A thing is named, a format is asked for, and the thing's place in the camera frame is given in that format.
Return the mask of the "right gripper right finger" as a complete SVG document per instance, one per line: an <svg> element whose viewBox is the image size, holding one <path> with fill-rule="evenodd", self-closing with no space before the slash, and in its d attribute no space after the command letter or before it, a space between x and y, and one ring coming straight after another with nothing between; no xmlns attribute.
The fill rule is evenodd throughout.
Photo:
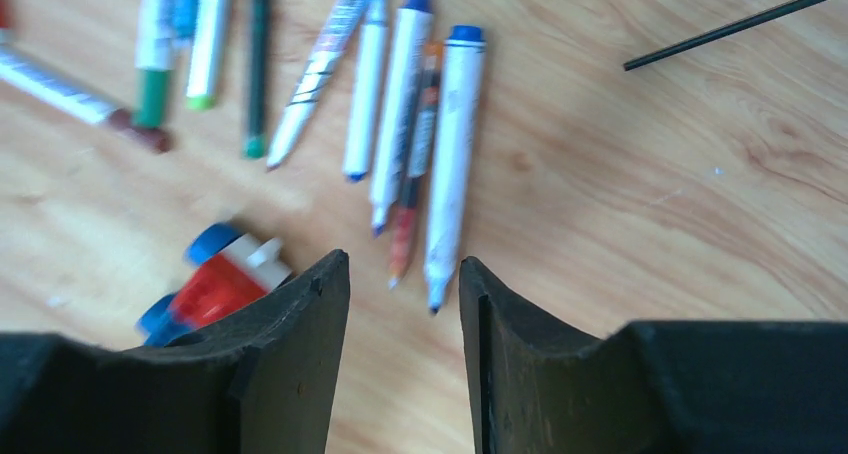
<svg viewBox="0 0 848 454"><path fill-rule="evenodd" d="M622 452L620 345L556 318L476 257L461 263L459 301L477 452Z"/></svg>

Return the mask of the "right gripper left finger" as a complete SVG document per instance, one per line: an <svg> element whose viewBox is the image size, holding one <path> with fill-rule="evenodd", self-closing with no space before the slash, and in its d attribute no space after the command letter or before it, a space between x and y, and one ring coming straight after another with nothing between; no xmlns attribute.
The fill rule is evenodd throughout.
<svg viewBox="0 0 848 454"><path fill-rule="evenodd" d="M169 343L216 354L210 406L170 422L171 453L322 453L351 298L349 256L335 249L271 293Z"/></svg>

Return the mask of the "dark green cap pen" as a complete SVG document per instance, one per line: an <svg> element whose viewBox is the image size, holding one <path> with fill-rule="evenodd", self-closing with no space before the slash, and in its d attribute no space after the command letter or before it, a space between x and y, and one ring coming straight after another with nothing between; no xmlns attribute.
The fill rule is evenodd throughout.
<svg viewBox="0 0 848 454"><path fill-rule="evenodd" d="M270 0L251 0L248 103L243 149L244 155L249 159L260 159L265 153L267 47L270 19Z"/></svg>

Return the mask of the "orange red cap marker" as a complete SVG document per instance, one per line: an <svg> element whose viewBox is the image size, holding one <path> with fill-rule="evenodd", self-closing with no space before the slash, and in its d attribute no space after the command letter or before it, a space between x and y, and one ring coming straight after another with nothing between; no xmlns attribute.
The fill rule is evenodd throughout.
<svg viewBox="0 0 848 454"><path fill-rule="evenodd" d="M390 245L389 288L405 276L415 247L419 201L423 178L430 166L436 118L439 108L443 45L428 43L423 51L423 69L418 93L415 126L411 138L406 176L402 184L394 237Z"/></svg>

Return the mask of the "navy cap marker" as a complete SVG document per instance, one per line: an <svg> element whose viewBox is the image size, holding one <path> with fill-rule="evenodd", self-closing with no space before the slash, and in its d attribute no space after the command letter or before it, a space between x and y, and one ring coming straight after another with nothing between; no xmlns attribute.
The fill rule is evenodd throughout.
<svg viewBox="0 0 848 454"><path fill-rule="evenodd" d="M388 1L370 0L359 30L358 58L342 172L351 183L369 172L388 39Z"/></svg>

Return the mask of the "purple tip white marker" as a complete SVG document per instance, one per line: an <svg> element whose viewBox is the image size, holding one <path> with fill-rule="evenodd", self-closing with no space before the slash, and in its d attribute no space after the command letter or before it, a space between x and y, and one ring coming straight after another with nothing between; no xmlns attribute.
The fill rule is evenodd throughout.
<svg viewBox="0 0 848 454"><path fill-rule="evenodd" d="M376 237L388 224L404 176L411 111L418 92L422 50L432 20L432 0L405 0L396 12L369 195L371 229Z"/></svg>

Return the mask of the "purple cap marker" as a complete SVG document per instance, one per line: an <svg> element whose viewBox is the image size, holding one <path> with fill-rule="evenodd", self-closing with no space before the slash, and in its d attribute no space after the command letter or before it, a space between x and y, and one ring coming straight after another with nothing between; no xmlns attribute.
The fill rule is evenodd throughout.
<svg viewBox="0 0 848 454"><path fill-rule="evenodd" d="M266 160L268 170L282 165L294 149L369 2L335 1L272 136Z"/></svg>

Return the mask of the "clear cap grey pen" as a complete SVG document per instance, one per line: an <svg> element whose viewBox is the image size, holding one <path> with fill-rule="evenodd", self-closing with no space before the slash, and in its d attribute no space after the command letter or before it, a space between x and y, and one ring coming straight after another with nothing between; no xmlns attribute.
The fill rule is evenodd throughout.
<svg viewBox="0 0 848 454"><path fill-rule="evenodd" d="M198 0L174 0L172 27L177 41L188 42L194 37Z"/></svg>

